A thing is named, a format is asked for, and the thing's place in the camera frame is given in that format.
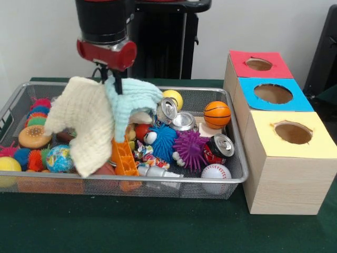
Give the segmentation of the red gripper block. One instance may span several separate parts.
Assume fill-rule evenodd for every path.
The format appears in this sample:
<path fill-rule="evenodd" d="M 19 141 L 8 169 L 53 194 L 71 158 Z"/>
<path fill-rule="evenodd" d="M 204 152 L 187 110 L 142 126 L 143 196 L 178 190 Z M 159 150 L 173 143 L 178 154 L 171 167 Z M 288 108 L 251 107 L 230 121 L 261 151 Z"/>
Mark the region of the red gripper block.
<path fill-rule="evenodd" d="M 82 39 L 77 40 L 79 55 L 91 62 L 101 64 L 101 80 L 107 80 L 107 67 L 114 70 L 115 91 L 123 93 L 121 72 L 134 64 L 137 55 L 137 46 L 133 41 L 125 39 L 115 45 L 95 45 Z"/>

